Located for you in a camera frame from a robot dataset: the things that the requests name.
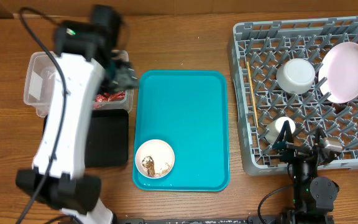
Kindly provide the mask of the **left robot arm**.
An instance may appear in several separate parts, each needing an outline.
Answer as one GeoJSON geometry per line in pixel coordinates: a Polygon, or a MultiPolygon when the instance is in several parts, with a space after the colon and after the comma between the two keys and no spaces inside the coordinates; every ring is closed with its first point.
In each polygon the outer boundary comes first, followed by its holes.
{"type": "Polygon", "coordinates": [[[114,58],[123,22],[111,6],[95,5],[88,22],[57,24],[46,51],[57,69],[47,122],[31,168],[16,175],[28,207],[44,203],[77,223],[116,222],[99,197],[101,179],[85,174],[85,146],[96,95],[139,85],[132,65],[114,58]]]}

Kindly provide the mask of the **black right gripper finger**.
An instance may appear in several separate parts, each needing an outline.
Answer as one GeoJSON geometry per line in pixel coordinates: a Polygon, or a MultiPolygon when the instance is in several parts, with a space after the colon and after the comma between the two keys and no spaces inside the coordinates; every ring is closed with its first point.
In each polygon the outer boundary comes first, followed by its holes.
{"type": "Polygon", "coordinates": [[[324,130],[321,127],[317,127],[314,132],[314,148],[323,149],[325,138],[326,138],[326,134],[324,130]]]}
{"type": "Polygon", "coordinates": [[[283,123],[282,129],[276,138],[272,148],[273,149],[288,149],[289,144],[293,144],[293,135],[289,121],[283,123]]]}

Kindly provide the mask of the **grey bowl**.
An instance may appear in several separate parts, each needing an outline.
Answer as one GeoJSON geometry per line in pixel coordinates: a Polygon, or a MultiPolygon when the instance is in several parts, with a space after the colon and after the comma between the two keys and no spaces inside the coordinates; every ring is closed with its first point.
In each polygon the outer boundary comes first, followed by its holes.
{"type": "Polygon", "coordinates": [[[308,61],[294,58],[282,65],[276,74],[279,87],[289,94],[306,93],[314,82],[315,70],[308,61]]]}

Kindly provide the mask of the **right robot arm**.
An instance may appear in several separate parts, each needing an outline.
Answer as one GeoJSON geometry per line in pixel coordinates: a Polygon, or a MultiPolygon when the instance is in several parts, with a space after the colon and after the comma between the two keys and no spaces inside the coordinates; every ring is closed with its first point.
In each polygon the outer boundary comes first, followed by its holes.
{"type": "Polygon", "coordinates": [[[341,154],[342,144],[327,137],[322,128],[316,128],[311,147],[294,145],[290,123],[285,121],[273,144],[279,159],[287,163],[287,174],[291,184],[267,194],[257,207],[261,223],[334,223],[328,215],[334,210],[334,201],[339,192],[335,181],[318,175],[318,166],[329,164],[341,154]],[[293,189],[293,207],[285,209],[271,220],[261,214],[263,203],[272,195],[293,189]]]}

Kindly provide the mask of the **black tray bin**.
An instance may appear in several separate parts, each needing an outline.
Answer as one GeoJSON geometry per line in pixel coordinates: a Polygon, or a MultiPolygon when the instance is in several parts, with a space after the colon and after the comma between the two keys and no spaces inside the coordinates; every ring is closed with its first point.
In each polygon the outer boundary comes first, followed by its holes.
{"type": "Polygon", "coordinates": [[[129,157],[129,114],[124,109],[94,110],[85,144],[85,167],[114,167],[129,157]]]}

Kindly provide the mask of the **grey dishwasher rack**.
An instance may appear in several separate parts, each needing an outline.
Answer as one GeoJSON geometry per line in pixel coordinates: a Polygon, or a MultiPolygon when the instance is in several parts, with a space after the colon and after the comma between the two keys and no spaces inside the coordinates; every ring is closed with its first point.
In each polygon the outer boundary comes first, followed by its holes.
{"type": "Polygon", "coordinates": [[[327,100],[314,80],[310,90],[292,95],[275,78],[280,66],[293,58],[308,61],[315,70],[324,56],[343,42],[358,44],[358,16],[324,19],[241,22],[228,43],[231,78],[236,93],[238,136],[243,170],[249,175],[283,174],[287,170],[265,139],[267,126],[277,118],[294,120],[295,144],[310,147],[317,127],[341,142],[339,157],[327,169],[358,169],[358,97],[348,103],[327,100]],[[247,65],[255,95],[259,128],[255,125],[247,65]]]}

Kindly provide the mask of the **white paper cup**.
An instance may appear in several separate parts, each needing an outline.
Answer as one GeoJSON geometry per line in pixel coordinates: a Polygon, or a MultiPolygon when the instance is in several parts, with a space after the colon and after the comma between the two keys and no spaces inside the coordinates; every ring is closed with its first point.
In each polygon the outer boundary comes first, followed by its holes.
{"type": "Polygon", "coordinates": [[[265,135],[265,139],[267,140],[268,143],[270,144],[274,144],[274,142],[276,141],[284,122],[288,121],[290,124],[290,129],[291,129],[291,133],[295,132],[295,122],[294,120],[292,120],[289,117],[286,116],[282,116],[280,118],[277,118],[275,121],[272,121],[268,126],[268,133],[265,135]]]}

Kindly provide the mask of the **red snack wrapper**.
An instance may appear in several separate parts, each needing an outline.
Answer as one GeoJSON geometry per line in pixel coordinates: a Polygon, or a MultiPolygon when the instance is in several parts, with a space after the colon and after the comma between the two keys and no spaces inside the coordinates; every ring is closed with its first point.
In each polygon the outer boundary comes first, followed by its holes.
{"type": "Polygon", "coordinates": [[[104,106],[107,102],[112,101],[121,101],[125,98],[126,93],[124,91],[119,91],[117,93],[103,93],[98,94],[95,99],[94,108],[100,108],[104,106]]]}

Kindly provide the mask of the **white round plate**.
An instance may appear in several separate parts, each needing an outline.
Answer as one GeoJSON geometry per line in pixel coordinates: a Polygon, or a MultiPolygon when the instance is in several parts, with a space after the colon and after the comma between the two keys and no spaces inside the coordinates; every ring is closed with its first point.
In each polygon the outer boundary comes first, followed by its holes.
{"type": "Polygon", "coordinates": [[[358,97],[358,44],[343,42],[333,47],[323,58],[318,72],[323,95],[332,103],[347,103],[358,97]]]}

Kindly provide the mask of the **pink bowl with rice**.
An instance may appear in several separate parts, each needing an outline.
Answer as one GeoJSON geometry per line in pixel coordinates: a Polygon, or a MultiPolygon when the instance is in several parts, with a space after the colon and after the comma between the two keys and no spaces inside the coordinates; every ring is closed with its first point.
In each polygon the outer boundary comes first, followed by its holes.
{"type": "Polygon", "coordinates": [[[149,179],[160,179],[168,175],[175,165],[175,153],[165,141],[151,139],[136,150],[135,170],[149,179]]]}

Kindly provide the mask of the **clear plastic bin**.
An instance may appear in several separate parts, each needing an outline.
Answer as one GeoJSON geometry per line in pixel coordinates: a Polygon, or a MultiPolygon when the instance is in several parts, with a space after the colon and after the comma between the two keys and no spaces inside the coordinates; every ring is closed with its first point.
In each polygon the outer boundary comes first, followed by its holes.
{"type": "MultiPolygon", "coordinates": [[[[24,103],[33,106],[37,116],[41,118],[49,112],[56,75],[58,75],[57,69],[45,52],[32,54],[24,85],[24,103]]],[[[125,93],[126,96],[121,101],[107,102],[100,108],[93,108],[96,110],[124,109],[130,112],[134,91],[127,90],[125,93]]]]}

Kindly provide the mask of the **teal plastic tray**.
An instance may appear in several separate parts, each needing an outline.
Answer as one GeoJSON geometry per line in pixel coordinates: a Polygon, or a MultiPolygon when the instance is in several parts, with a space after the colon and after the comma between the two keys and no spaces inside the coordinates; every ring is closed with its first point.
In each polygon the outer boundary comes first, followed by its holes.
{"type": "Polygon", "coordinates": [[[168,143],[172,170],[158,179],[132,171],[142,190],[219,192],[230,181],[225,77],[215,71],[149,70],[139,82],[134,150],[148,140],[168,143]]]}

